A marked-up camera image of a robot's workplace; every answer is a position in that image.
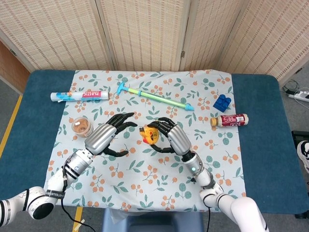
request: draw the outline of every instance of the black cable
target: black cable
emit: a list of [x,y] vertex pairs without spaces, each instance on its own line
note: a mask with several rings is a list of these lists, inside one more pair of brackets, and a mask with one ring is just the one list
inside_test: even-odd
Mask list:
[[211,209],[208,207],[208,213],[209,213],[209,215],[208,215],[208,224],[207,224],[207,231],[206,232],[208,232],[208,230],[209,230],[209,224],[210,224],[210,221],[211,221]]
[[[291,85],[291,83],[294,83],[295,86],[294,87],[287,87],[287,85]],[[287,94],[293,95],[295,92],[297,92],[299,90],[299,84],[296,80],[291,79],[282,87],[282,90],[284,92],[286,92]]]
[[[64,165],[63,165],[63,167],[62,167],[62,173],[63,173],[63,189],[62,189],[62,191],[63,191],[63,192],[66,190],[66,188],[67,188],[67,186],[68,186],[68,182],[67,182],[67,171],[66,171],[66,168],[65,168],[65,165],[66,165],[66,164],[67,164],[67,161],[64,163]],[[92,229],[94,232],[96,232],[95,229],[93,229],[91,226],[89,226],[89,225],[87,225],[87,224],[85,224],[85,223],[82,223],[81,221],[77,221],[77,220],[75,220],[75,219],[72,218],[72,216],[69,214],[69,212],[66,211],[66,209],[64,208],[64,205],[63,205],[63,198],[61,198],[61,207],[62,207],[62,210],[69,216],[69,218],[70,218],[72,221],[74,221],[74,222],[76,222],[76,223],[79,223],[79,224],[81,224],[81,225],[83,225],[83,226],[89,227],[89,228]]]
[[72,221],[77,222],[77,223],[79,223],[79,224],[81,224],[81,225],[83,225],[83,226],[89,227],[89,228],[92,229],[94,232],[96,232],[95,229],[93,229],[91,226],[89,226],[89,225],[87,225],[87,224],[84,224],[84,223],[82,223],[81,221],[77,221],[77,220],[73,219],[73,218],[71,217],[71,215],[68,213],[68,211],[66,211],[66,209],[64,208],[64,206],[63,206],[63,199],[61,199],[61,207],[62,207],[63,211],[69,216],[69,218],[70,218]]

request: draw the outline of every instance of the bottle cap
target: bottle cap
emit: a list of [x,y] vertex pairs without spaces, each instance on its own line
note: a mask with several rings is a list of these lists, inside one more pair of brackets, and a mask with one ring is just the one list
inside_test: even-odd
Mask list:
[[212,117],[212,118],[211,118],[211,126],[212,126],[212,127],[215,127],[215,126],[217,126],[217,125],[218,125],[218,119],[215,118],[215,117]]

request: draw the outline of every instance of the yellow tape line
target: yellow tape line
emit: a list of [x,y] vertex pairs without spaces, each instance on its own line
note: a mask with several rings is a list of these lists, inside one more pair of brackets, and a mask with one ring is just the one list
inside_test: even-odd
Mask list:
[[7,128],[6,128],[6,130],[5,130],[4,136],[3,136],[3,138],[2,138],[2,141],[1,141],[1,144],[0,144],[0,158],[1,158],[1,156],[2,156],[2,152],[3,152],[3,150],[4,150],[6,141],[8,140],[9,134],[10,134],[10,132],[11,132],[11,129],[12,129],[13,123],[14,123],[14,121],[15,121],[16,114],[17,114],[17,111],[18,111],[18,109],[19,109],[20,102],[21,102],[21,99],[22,99],[22,98],[23,98],[23,97],[20,95],[19,98],[18,98],[18,100],[17,100],[17,103],[16,103],[16,105],[15,105],[15,108],[14,108],[14,111],[13,111],[13,113],[12,113],[12,116],[11,116],[11,119],[10,119],[10,121],[9,121],[9,124],[8,124],[8,126],[7,126]]
[[74,231],[77,232],[77,231],[79,230],[80,226],[81,226],[81,224],[78,224],[78,225],[75,227]]
[[[76,209],[76,214],[75,214],[75,220],[76,221],[81,221],[81,218],[82,218],[82,212],[83,212],[83,208],[82,207],[77,207]],[[72,232],[78,232],[78,230],[75,230],[75,228],[79,225],[79,223],[75,222],[73,224],[73,230]]]

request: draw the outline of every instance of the red label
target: red label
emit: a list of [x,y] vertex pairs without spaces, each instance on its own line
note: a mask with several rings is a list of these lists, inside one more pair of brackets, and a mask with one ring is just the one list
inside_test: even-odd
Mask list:
[[221,115],[222,126],[243,126],[246,123],[245,115]]
[[83,93],[83,98],[100,98],[101,91],[87,91]]

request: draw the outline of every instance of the beige folding screen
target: beige folding screen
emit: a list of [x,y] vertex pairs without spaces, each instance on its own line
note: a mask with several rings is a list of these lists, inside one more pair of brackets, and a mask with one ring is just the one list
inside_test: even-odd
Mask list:
[[35,69],[112,69],[91,0],[2,0],[0,30]]
[[192,1],[180,70],[216,69],[244,0]]
[[266,73],[283,84],[309,60],[309,1],[250,0],[217,69]]
[[29,70],[217,69],[284,83],[309,60],[309,0],[2,0],[3,37]]
[[189,0],[98,0],[116,69],[178,71]]

